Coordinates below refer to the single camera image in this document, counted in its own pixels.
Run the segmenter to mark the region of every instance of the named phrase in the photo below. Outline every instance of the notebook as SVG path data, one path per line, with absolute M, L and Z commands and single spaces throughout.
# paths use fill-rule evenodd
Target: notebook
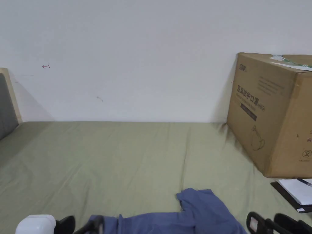
M 277 182 L 298 202 L 300 205 L 312 204 L 312 187 L 296 179 L 280 179 Z
M 295 210 L 299 213 L 310 213 L 312 212 L 312 205 L 300 205 L 296 200 L 278 183 L 278 182 L 272 182 L 272 187 L 276 189 L 277 192 L 280 193 L 280 195 L 285 198 L 286 201 L 289 202 L 289 204 L 295 208 Z

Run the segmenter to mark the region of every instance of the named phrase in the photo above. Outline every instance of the bed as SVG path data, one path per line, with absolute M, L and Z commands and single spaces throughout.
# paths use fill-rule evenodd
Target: bed
M 16 110 L 10 97 L 5 108 Z M 30 214 L 75 215 L 81 226 L 91 214 L 180 211 L 175 194 L 189 187 L 210 188 L 244 227 L 250 211 L 312 225 L 311 214 L 299 214 L 271 187 L 274 179 L 256 169 L 226 124 L 18 119 L 0 141 L 1 233 L 13 233 Z

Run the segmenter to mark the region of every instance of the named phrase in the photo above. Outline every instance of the black object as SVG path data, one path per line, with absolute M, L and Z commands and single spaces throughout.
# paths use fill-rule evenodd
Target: black object
M 62 220 L 56 220 L 56 226 L 54 228 L 54 234 L 103 234 L 105 223 L 102 215 L 96 216 L 93 220 L 89 220 L 82 228 L 74 232 L 75 230 L 75 217 L 67 216 Z
M 272 182 L 272 187 L 279 192 L 289 204 L 292 205 L 293 208 L 296 209 L 299 213 L 309 213 L 312 212 L 312 205 L 300 205 L 296 200 L 278 183 Z
M 312 187 L 312 184 L 311 184 L 311 183 L 309 183 L 309 182 L 307 182 L 307 181 L 305 181 L 305 180 L 303 180 L 303 179 L 297 179 L 297 180 L 300 181 L 301 183 L 306 184 L 307 186 Z
M 256 212 L 247 215 L 246 225 L 251 234 L 312 234 L 312 228 L 302 220 L 295 221 L 284 214 L 276 214 L 274 221 L 264 219 Z

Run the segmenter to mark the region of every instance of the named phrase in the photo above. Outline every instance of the cardboard box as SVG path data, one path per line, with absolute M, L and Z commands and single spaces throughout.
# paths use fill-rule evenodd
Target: cardboard box
M 238 54 L 227 124 L 264 176 L 312 178 L 312 56 L 272 57 Z

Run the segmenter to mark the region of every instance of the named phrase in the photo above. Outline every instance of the gray headboard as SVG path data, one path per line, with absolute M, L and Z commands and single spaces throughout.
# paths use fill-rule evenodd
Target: gray headboard
M 21 123 L 8 70 L 0 68 L 0 140 Z

